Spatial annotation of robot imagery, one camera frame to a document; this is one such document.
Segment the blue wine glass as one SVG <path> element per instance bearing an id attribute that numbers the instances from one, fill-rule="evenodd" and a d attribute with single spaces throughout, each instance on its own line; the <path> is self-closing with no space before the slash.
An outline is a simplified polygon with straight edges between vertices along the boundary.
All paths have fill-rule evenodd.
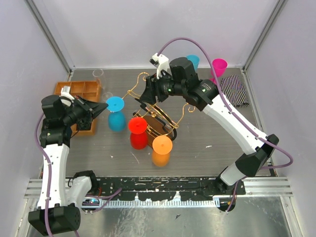
<path id="1" fill-rule="evenodd" d="M 106 103 L 108 104 L 108 126 L 114 132 L 121 132 L 125 129 L 126 121 L 125 115 L 122 112 L 124 108 L 124 100 L 118 96 L 109 98 Z"/>
<path id="2" fill-rule="evenodd" d="M 197 71 L 200 58 L 196 55 L 187 55 L 186 58 L 192 62 L 194 70 Z"/>

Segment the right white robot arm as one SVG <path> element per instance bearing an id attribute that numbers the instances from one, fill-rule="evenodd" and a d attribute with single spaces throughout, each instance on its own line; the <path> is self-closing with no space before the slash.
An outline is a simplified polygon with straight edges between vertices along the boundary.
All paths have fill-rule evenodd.
<path id="1" fill-rule="evenodd" d="M 200 80 L 193 63 L 187 58 L 169 61 L 166 56 L 155 54 L 150 62 L 157 71 L 146 77 L 141 102 L 153 105 L 169 96 L 181 96 L 188 104 L 217 121 L 241 147 L 243 154 L 217 176 L 217 190 L 226 195 L 238 180 L 245 176 L 254 177 L 271 157 L 279 138 L 252 125 L 225 95 L 220 95 L 217 85 L 211 80 Z"/>

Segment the clear champagne flute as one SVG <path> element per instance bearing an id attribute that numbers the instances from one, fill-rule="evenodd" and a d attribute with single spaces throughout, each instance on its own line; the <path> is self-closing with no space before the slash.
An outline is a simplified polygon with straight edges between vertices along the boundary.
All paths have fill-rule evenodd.
<path id="1" fill-rule="evenodd" d="M 102 88 L 102 101 L 106 102 L 109 98 L 113 97 L 110 92 L 109 81 L 106 79 L 105 72 L 102 69 L 95 69 L 92 73 L 93 77 L 100 82 Z"/>

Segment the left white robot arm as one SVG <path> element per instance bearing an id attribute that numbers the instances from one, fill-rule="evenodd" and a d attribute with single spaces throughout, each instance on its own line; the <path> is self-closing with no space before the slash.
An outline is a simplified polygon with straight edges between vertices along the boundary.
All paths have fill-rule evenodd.
<path id="1" fill-rule="evenodd" d="M 42 99 L 45 118 L 35 140 L 43 154 L 43 176 L 37 208 L 29 212 L 29 223 L 43 236 L 77 232 L 80 206 L 86 197 L 99 192 L 92 170 L 77 172 L 66 189 L 66 164 L 72 137 L 71 127 L 80 122 L 92 124 L 108 104 L 80 96 L 49 95 Z"/>

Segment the pink wine glass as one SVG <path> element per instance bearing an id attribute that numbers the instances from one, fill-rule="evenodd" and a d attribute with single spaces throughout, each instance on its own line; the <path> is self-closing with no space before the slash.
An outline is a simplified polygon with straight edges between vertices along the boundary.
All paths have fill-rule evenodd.
<path id="1" fill-rule="evenodd" d="M 222 58 L 217 58 L 212 61 L 212 66 L 215 70 L 216 77 L 219 78 L 224 74 L 228 64 L 226 60 Z"/>

